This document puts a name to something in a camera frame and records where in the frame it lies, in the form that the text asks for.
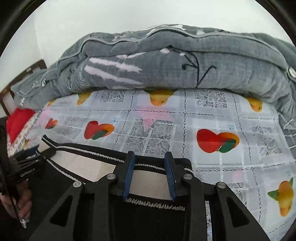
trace wooden headboard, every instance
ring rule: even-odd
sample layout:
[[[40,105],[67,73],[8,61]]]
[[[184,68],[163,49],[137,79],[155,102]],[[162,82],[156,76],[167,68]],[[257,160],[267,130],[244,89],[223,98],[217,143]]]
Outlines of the wooden headboard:
[[[39,60],[38,62],[32,64],[31,66],[29,66],[26,70],[24,70],[23,72],[21,72],[17,77],[15,77],[5,88],[4,90],[1,91],[0,93],[0,105],[2,106],[5,114],[7,116],[10,116],[10,114],[14,111],[15,108],[11,107],[11,105],[13,105],[10,101],[10,103],[8,103],[7,101],[11,98],[14,98],[14,93],[12,92],[12,90],[10,89],[11,86],[13,86],[14,84],[16,84],[17,82],[21,81],[22,79],[24,79],[27,75],[32,74],[35,70],[38,69],[46,69],[46,64],[44,62],[43,59]]]

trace bed frame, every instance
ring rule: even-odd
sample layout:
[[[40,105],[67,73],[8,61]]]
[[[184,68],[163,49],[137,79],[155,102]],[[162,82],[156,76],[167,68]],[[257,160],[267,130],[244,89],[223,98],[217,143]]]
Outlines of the bed frame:
[[[11,95],[12,98],[14,98],[15,94],[12,92],[12,90],[10,89],[11,86],[13,86],[14,84],[20,82],[21,80],[23,80],[27,75],[32,74],[33,70],[35,70],[36,68],[40,68],[40,69],[46,69],[46,64],[44,62],[43,59],[39,60],[38,62],[32,64],[30,67],[28,67],[26,70],[24,70],[23,72],[21,72],[17,77],[15,77],[0,93],[0,105],[2,106],[5,114],[7,116],[10,116],[10,112],[8,111],[7,106],[5,105],[4,102],[4,97],[7,97],[7,95]]]

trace yellow pear print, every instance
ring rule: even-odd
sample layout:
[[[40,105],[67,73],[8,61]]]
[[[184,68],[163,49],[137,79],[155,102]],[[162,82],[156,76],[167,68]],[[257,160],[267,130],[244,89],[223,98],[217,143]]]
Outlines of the yellow pear print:
[[[287,216],[292,208],[293,197],[294,197],[294,191],[292,186],[293,186],[293,178],[291,178],[290,181],[281,182],[278,190],[267,193],[271,198],[278,201],[279,210],[282,217]]]
[[[250,103],[251,108],[255,112],[260,112],[262,110],[262,101],[254,99],[252,97],[246,97],[246,99],[248,100],[248,102]]]
[[[22,149],[25,149],[29,142],[30,142],[30,139],[26,139],[23,146],[22,146]]]
[[[157,89],[157,90],[144,90],[146,93],[150,95],[150,102],[154,106],[164,105],[170,96],[174,94],[175,90],[168,89]]]
[[[77,101],[77,105],[83,104],[87,100],[87,98],[90,97],[90,95],[91,95],[90,91],[86,91],[86,92],[78,94],[79,99]]]
[[[48,102],[47,106],[51,106],[53,103],[55,102],[55,99],[54,100],[51,100]]]

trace gray blanket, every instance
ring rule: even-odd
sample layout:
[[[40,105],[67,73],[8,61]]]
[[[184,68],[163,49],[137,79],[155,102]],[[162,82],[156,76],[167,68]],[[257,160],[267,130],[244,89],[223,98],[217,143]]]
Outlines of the gray blanket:
[[[296,130],[296,49],[266,34],[161,25],[121,34],[92,33],[47,70],[11,89],[15,103],[41,109],[89,89],[218,88],[273,104]]]

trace human hand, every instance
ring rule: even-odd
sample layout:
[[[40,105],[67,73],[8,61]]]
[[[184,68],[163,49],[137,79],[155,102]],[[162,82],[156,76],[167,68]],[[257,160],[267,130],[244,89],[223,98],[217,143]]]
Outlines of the human hand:
[[[29,185],[26,180],[23,181],[22,183],[17,184],[16,188],[20,196],[20,199],[17,202],[17,206],[19,208],[19,217],[27,220],[30,218],[30,214],[31,214],[32,202],[30,199],[32,197],[32,192],[31,190],[29,190]],[[9,215],[12,216],[13,218],[16,218],[15,212],[13,210],[13,206],[11,205],[9,197],[7,195],[2,196],[0,194],[0,199],[6,211],[9,213]]]

